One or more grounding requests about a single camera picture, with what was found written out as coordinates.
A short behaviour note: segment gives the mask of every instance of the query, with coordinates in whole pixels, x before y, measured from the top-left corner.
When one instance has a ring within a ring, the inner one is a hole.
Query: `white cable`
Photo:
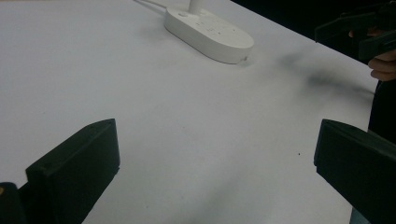
[[[157,1],[154,1],[154,0],[135,0],[135,1],[148,2],[148,3],[151,3],[151,4],[155,5],[155,6],[157,6],[157,7],[167,8],[166,5],[161,4],[161,3],[157,2]]]

